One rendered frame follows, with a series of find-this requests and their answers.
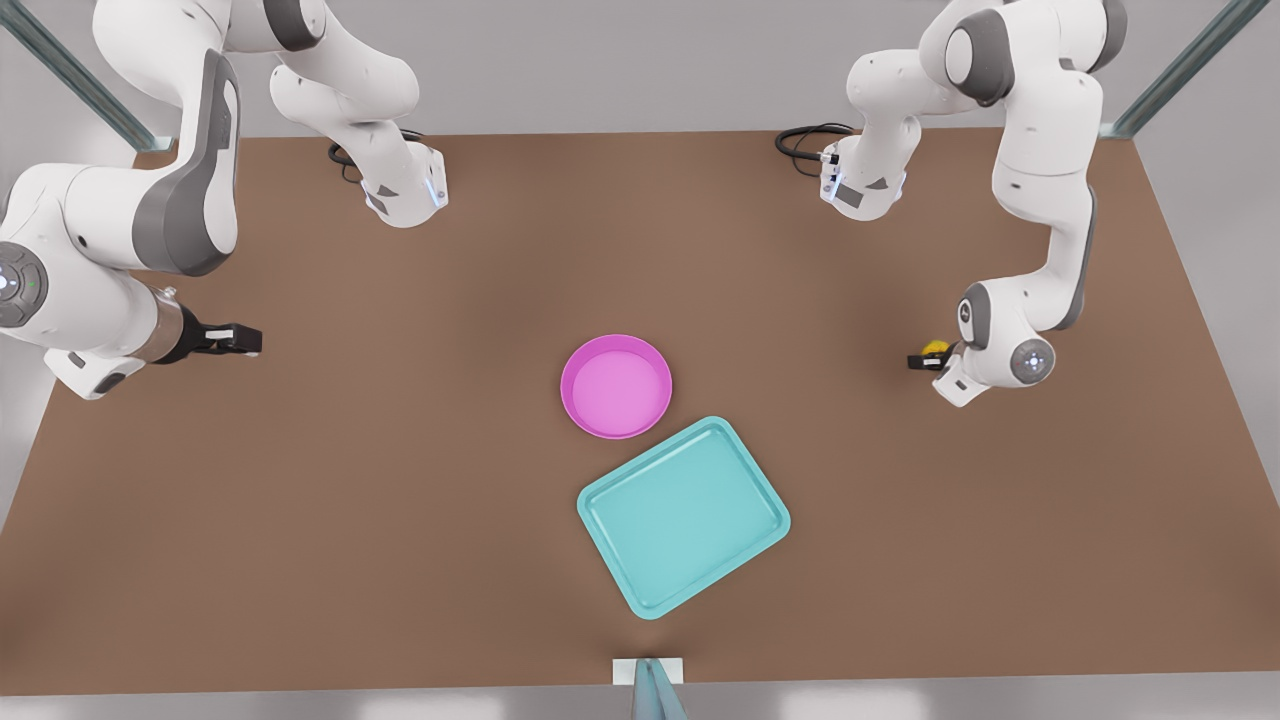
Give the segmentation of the teal rectangular tray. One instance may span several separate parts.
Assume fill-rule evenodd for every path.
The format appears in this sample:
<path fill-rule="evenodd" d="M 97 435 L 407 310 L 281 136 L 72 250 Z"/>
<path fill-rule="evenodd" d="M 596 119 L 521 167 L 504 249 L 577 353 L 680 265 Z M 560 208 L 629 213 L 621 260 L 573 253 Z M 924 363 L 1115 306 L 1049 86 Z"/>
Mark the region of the teal rectangular tray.
<path fill-rule="evenodd" d="M 581 489 L 579 516 L 631 612 L 657 620 L 785 538 L 782 498 L 722 416 Z"/>

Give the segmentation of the pink round plate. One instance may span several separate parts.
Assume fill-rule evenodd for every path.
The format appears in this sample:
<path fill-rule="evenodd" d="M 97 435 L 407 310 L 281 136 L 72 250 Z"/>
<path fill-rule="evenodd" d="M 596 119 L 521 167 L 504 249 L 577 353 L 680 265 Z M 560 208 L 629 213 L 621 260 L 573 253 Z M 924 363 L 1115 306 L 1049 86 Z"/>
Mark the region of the pink round plate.
<path fill-rule="evenodd" d="M 559 397 L 576 427 L 604 439 L 627 439 L 653 428 L 673 396 L 663 354 L 630 334 L 605 334 L 576 348 L 559 379 Z"/>

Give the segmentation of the silver frame post with foot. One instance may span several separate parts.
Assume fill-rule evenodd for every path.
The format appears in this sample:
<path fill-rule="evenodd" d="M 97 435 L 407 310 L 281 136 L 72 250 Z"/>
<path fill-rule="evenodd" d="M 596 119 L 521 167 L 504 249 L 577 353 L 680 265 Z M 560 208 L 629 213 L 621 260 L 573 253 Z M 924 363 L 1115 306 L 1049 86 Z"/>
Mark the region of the silver frame post with foot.
<path fill-rule="evenodd" d="M 613 659 L 612 683 L 632 687 L 631 720 L 689 720 L 676 691 L 684 684 L 682 659 Z"/>

